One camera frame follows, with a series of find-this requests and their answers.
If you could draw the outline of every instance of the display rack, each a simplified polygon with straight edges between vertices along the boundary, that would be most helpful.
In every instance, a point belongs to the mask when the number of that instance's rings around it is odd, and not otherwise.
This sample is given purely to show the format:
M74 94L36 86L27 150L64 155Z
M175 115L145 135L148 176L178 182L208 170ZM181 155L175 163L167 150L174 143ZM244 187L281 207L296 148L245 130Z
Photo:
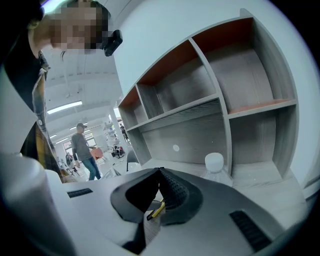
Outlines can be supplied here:
M289 169L296 104L281 50L247 16L203 29L169 50L118 107L141 165L167 161L202 169L205 156L218 152L232 177L258 167L258 179L269 181Z

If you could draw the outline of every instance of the jeans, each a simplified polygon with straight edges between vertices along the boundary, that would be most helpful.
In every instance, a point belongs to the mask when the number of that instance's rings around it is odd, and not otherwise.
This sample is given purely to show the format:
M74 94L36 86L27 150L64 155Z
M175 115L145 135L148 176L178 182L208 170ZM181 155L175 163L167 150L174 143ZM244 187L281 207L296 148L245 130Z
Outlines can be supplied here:
M85 168L87 168L90 172L89 181L93 181L95 177L100 180L100 172L98 169L98 166L96 164L96 161L93 157L83 160L82 163L84 164Z

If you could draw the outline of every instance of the white wall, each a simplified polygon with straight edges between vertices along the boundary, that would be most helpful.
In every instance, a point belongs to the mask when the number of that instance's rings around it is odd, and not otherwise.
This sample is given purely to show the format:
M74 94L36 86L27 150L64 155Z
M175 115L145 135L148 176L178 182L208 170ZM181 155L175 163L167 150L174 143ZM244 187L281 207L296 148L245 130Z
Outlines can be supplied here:
M94 137L96 145L98 147L102 148L101 150L103 152L108 150L107 138L106 138L106 136L104 134L101 134L101 135L98 135L98 136L95 136L95 134L93 134L93 137Z
M66 151L64 149L65 142L67 142L67 140L54 145L56 156L63 159L64 162L66 162Z
M252 13L272 34L292 71L298 94L299 134L291 169L302 184L320 148L320 79L308 47L289 20L263 0L145 0L122 23L114 59L123 94L166 51L215 23Z

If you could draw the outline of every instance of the man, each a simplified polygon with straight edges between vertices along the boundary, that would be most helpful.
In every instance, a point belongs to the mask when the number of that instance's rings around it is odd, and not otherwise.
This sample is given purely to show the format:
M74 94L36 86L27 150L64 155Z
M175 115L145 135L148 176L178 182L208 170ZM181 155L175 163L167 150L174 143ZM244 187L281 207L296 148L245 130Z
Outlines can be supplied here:
M4 62L13 87L38 118L21 153L37 160L45 169L57 172L63 183L75 179L60 169L47 131L45 80L50 67L41 50L47 46L64 51L103 49L108 42L109 18L108 10L93 0L66 0L46 15L40 9Z
M71 137L72 154L73 159L75 160L75 166L80 168L80 163L78 161L79 158L79 160L82 161L84 166L90 172L89 181L93 181L95 177L100 180L101 176L98 166L95 159L91 155L87 141L83 136L85 128L87 128L87 126L85 126L82 122L78 123L76 125L76 134L72 135Z
M121 129L121 132L125 138L125 140L128 142L129 138L128 138L128 135L127 135L127 132L126 132L126 129L124 127L124 125L122 123L120 123L120 129Z

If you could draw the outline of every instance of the white bottle cap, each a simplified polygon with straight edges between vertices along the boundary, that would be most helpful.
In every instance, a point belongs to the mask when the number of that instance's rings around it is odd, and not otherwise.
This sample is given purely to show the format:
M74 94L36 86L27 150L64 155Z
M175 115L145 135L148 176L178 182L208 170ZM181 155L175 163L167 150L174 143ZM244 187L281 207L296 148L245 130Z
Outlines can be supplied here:
M206 169L211 173L219 173L224 168L224 157L220 153L207 154L204 162Z

